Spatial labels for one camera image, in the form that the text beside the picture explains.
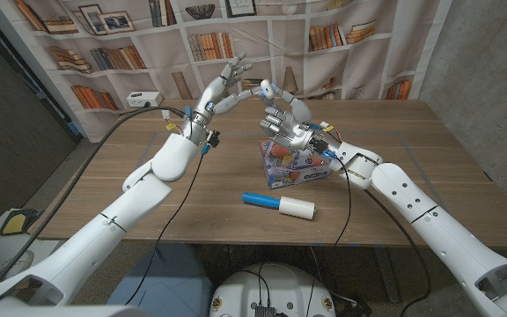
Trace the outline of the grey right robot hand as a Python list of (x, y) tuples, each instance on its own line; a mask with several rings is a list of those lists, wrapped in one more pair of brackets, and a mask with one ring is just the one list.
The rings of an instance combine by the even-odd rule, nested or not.
[(266, 105), (260, 126), (270, 139), (291, 150), (310, 150), (335, 155), (341, 143), (317, 132), (311, 124), (312, 112), (301, 100), (268, 80), (261, 82), (259, 99)]

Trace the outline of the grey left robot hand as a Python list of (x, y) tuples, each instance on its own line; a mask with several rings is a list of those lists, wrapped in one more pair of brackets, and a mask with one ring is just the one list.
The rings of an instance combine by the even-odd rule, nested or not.
[(209, 83), (196, 102), (189, 120), (183, 125), (183, 136), (194, 144), (198, 145), (204, 139), (207, 126), (215, 114), (225, 114), (239, 102), (261, 94), (261, 88), (256, 87), (239, 94), (225, 96), (228, 89), (240, 80), (239, 75), (253, 67), (251, 63), (239, 65), (245, 56), (246, 53), (242, 52), (232, 58), (224, 66), (221, 74)]

